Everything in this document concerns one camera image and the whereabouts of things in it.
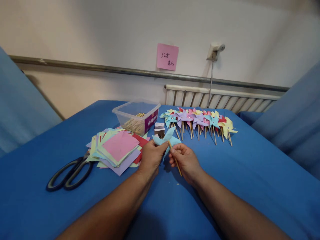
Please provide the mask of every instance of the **plastic container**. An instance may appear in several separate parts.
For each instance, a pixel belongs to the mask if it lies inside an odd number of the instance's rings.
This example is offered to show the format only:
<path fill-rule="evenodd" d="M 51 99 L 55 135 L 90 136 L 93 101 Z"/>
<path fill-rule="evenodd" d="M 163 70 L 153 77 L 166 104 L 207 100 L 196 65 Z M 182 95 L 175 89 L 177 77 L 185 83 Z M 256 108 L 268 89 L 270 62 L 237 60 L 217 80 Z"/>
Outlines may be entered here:
<path fill-rule="evenodd" d="M 160 103 L 137 99 L 112 110 L 122 128 L 143 136 L 157 121 Z"/>

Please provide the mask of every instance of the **blue curtain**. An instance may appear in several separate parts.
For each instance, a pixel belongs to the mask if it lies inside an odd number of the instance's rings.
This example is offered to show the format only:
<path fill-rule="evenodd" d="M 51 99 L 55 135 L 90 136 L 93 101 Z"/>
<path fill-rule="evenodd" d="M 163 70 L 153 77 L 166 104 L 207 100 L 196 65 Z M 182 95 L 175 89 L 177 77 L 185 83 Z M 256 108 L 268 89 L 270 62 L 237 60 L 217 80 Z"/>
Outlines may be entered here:
<path fill-rule="evenodd" d="M 0 157 L 61 122 L 0 47 Z"/>
<path fill-rule="evenodd" d="M 320 180 L 320 62 L 251 126 Z"/>

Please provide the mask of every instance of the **purple label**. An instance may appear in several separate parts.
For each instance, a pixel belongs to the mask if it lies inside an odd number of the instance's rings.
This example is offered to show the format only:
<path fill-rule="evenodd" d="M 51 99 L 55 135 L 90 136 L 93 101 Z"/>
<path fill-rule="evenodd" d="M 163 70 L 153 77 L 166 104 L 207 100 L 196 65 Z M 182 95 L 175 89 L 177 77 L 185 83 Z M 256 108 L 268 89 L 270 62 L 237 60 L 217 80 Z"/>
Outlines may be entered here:
<path fill-rule="evenodd" d="M 149 117 L 147 117 L 146 120 L 144 120 L 144 133 L 149 131 L 152 125 L 157 121 L 158 111 L 159 109 L 157 109 L 154 113 L 152 113 Z"/>

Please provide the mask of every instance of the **scissors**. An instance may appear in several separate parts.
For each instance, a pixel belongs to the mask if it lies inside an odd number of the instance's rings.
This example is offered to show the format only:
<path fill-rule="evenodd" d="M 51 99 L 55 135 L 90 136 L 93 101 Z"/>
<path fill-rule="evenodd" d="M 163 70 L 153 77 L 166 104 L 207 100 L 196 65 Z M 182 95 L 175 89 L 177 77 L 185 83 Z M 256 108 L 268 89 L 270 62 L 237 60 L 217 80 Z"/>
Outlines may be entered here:
<path fill-rule="evenodd" d="M 86 159 L 88 158 L 89 155 L 90 153 L 87 152 L 83 157 L 79 157 L 78 159 L 73 160 L 72 162 L 69 162 L 67 165 L 61 168 L 58 172 L 56 172 L 52 176 L 52 178 L 49 180 L 46 190 L 48 192 L 54 192 L 59 190 L 62 187 L 65 190 L 73 190 L 79 187 L 83 183 L 83 181 L 87 179 L 93 167 L 93 162 L 86 162 Z M 89 164 L 89 169 L 87 170 L 86 174 L 78 182 L 71 184 L 72 180 L 79 174 L 81 169 L 86 164 Z M 67 173 L 64 179 L 58 185 L 54 186 L 53 184 L 56 181 L 56 179 L 60 176 L 60 174 L 63 173 L 68 167 L 72 165 L 74 165 L 73 168 Z"/>

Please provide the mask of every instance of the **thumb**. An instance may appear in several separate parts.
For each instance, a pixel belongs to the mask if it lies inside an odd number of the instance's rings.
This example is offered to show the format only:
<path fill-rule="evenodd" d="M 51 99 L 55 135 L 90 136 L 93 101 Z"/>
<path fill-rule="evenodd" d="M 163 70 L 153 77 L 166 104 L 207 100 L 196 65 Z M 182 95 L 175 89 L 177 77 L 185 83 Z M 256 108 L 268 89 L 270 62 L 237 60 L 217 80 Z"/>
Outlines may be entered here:
<path fill-rule="evenodd" d="M 157 148 L 159 149 L 159 151 L 161 151 L 161 153 L 164 153 L 167 150 L 168 147 L 169 147 L 169 143 L 167 141 L 167 142 L 162 143 Z"/>
<path fill-rule="evenodd" d="M 183 158 L 183 155 L 181 153 L 179 153 L 177 150 L 171 148 L 170 149 L 170 153 L 172 154 L 172 156 L 178 160 L 179 162 L 182 160 Z"/>

